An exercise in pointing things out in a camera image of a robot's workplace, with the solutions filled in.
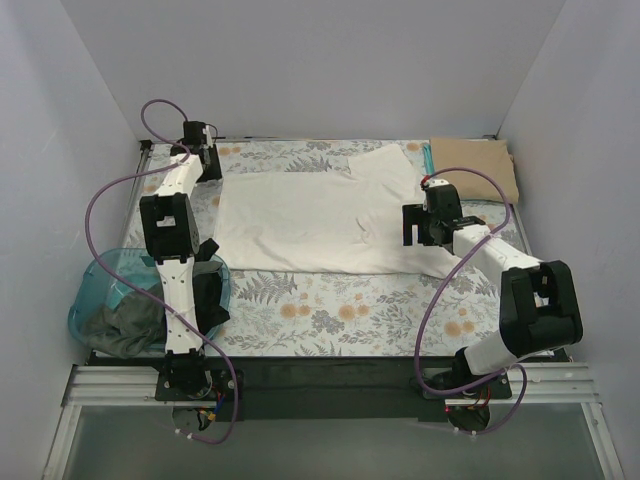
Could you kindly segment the white t shirt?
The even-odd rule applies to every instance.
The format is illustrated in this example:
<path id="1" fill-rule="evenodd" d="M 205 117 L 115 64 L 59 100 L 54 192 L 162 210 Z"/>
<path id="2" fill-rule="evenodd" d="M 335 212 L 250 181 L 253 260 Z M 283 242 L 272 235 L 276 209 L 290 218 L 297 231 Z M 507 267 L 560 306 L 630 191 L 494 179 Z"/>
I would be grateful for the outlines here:
<path id="1" fill-rule="evenodd" d="M 349 157 L 347 171 L 228 175 L 214 239 L 233 270 L 443 278 L 456 256 L 403 243 L 419 181 L 397 144 Z"/>

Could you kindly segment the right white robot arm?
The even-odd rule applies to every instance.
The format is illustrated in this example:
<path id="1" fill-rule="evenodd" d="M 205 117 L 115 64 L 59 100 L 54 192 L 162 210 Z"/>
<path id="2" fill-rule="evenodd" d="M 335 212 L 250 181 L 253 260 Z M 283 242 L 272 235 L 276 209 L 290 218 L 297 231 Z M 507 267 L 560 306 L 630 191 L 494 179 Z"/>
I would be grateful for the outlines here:
<path id="1" fill-rule="evenodd" d="M 499 289 L 497 330 L 460 349 L 450 368 L 432 378 L 416 366 L 424 392 L 475 397 L 518 361 L 582 340 L 580 309 L 566 263 L 542 261 L 517 250 L 479 217 L 464 215 L 456 187 L 437 175 L 425 176 L 420 187 L 424 201 L 402 208 L 404 245 L 445 248 L 460 259 L 454 273 L 471 264 Z"/>

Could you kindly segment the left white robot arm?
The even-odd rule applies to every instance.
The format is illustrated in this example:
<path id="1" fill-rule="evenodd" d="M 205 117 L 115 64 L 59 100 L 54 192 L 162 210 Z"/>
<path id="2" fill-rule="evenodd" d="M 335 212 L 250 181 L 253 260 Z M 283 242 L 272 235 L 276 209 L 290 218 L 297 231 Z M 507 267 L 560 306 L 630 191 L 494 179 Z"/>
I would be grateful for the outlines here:
<path id="1" fill-rule="evenodd" d="M 139 207 L 146 249 L 160 275 L 163 301 L 170 306 L 165 352 L 187 355 L 203 346 L 192 281 L 200 240 L 190 197 L 197 183 L 222 178 L 213 126 L 185 121 L 171 160 L 177 166 L 154 194 L 140 199 Z"/>

